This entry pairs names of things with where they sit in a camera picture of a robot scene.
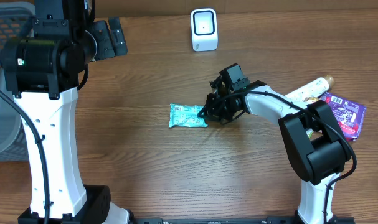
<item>teal snack package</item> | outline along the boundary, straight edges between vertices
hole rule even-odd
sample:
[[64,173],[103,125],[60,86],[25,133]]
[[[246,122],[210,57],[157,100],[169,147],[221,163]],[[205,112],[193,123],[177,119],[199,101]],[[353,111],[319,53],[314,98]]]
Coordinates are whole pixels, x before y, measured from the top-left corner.
[[189,128],[208,127],[203,118],[199,118],[197,114],[203,106],[187,106],[171,103],[171,112],[169,114],[169,127],[184,126]]

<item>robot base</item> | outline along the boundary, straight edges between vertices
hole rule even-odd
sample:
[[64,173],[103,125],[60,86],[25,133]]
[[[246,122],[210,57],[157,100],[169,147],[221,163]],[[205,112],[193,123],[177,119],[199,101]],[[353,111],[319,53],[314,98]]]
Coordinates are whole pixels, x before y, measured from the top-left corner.
[[[84,185],[87,191],[87,201],[75,217],[66,214],[60,220],[50,219],[49,224],[128,224],[133,214],[128,210],[118,208],[111,202],[110,189],[105,185]],[[37,213],[31,213],[30,208],[20,215],[18,224],[41,224],[43,218]]]

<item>cable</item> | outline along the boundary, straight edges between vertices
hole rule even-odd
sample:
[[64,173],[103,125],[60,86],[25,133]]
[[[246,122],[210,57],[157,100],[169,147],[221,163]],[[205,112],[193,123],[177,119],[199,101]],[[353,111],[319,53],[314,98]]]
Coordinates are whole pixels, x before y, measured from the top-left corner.
[[85,73],[83,74],[83,78],[82,78],[81,83],[79,83],[78,90],[82,89],[82,87],[88,81],[88,77],[89,77],[89,68],[88,68],[88,64],[86,64],[85,65]]
[[42,144],[42,138],[39,136],[38,130],[35,127],[34,123],[31,121],[31,119],[28,117],[26,112],[24,112],[15,102],[13,102],[9,97],[7,97],[1,90],[0,90],[0,97],[13,109],[15,109],[26,121],[26,124],[28,124],[29,128],[31,129],[34,137],[35,137],[35,143],[38,145],[39,150],[39,157],[40,157],[40,163],[42,164],[42,174],[44,176],[44,192],[45,192],[45,218],[44,218],[44,224],[49,223],[49,215],[50,215],[50,193],[49,193],[49,176],[47,173],[47,164],[46,164],[46,157],[45,157],[45,150],[44,146]]
[[32,21],[35,19],[34,16],[28,17],[27,21],[21,27],[18,37],[27,37],[32,30]]
[[[245,92],[241,92],[241,93],[232,93],[230,95],[227,95],[227,96],[224,96],[220,99],[218,99],[217,101],[215,101],[212,106],[209,107],[209,110],[208,110],[208,114],[210,114],[210,110],[215,106],[217,105],[218,103],[220,102],[223,102],[223,105],[226,101],[227,98],[230,98],[232,96],[239,96],[239,95],[247,95],[247,94],[257,94],[257,95],[266,95],[266,96],[272,96],[278,100],[280,100],[281,102],[287,104],[288,106],[292,107],[292,108],[295,108],[299,111],[301,111],[302,113],[306,113],[307,115],[311,116],[314,120],[316,120],[318,123],[322,124],[324,127],[328,128],[330,131],[332,131],[340,140],[341,140],[341,144],[344,144],[348,149],[349,149],[349,152],[351,153],[351,156],[352,156],[352,167],[351,167],[351,170],[349,170],[347,173],[345,173],[344,175],[341,175],[337,178],[335,178],[334,180],[332,180],[327,186],[327,191],[326,191],[326,196],[324,198],[324,206],[323,206],[323,213],[324,213],[324,224],[327,224],[327,204],[328,204],[328,197],[329,197],[329,192],[330,192],[330,189],[331,189],[331,186],[336,183],[337,181],[340,181],[342,179],[345,179],[346,177],[349,177],[356,169],[356,166],[357,166],[357,159],[356,159],[356,155],[355,155],[355,152],[353,150],[353,148],[351,147],[351,145],[349,145],[349,143],[346,141],[346,139],[344,137],[342,137],[333,127],[331,127],[329,124],[327,124],[326,122],[322,121],[319,117],[317,117],[315,114],[311,113],[310,111],[308,110],[305,110],[299,106],[296,106],[293,102],[290,102],[286,99],[284,99],[283,97],[279,96],[279,95],[276,95],[276,94],[273,94],[273,93],[268,93],[267,91],[265,92],[260,92],[260,91],[245,91]],[[243,112],[241,112],[237,117],[235,117],[233,120],[236,120],[237,118],[239,118],[241,115],[243,114]]]

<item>candy package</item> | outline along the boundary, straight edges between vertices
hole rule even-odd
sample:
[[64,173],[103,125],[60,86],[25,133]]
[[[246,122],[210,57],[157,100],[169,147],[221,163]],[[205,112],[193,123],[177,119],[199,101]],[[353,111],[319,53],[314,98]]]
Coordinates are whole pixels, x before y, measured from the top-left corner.
[[357,140],[361,133],[366,107],[331,93],[323,94],[320,100],[327,102],[331,107],[345,138]]
[[184,126],[189,128],[208,127],[203,118],[199,118],[197,114],[203,106],[187,106],[171,103],[171,112],[169,114],[169,127]]

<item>snack package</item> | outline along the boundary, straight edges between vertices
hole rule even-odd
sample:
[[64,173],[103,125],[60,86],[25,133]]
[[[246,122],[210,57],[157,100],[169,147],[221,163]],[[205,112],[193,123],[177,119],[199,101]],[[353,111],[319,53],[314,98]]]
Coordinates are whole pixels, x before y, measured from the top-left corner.
[[361,133],[366,107],[342,97],[325,93],[320,97],[328,103],[341,127],[345,138],[357,140]]
[[305,86],[298,88],[291,93],[287,94],[286,97],[296,101],[304,101],[305,98],[309,97],[319,97],[323,93],[330,90],[335,84],[334,79],[331,75],[326,75],[325,77],[320,77],[312,82],[309,82]]
[[189,128],[208,127],[203,118],[197,114],[204,106],[187,106],[171,103],[171,112],[169,114],[169,127],[184,126]]

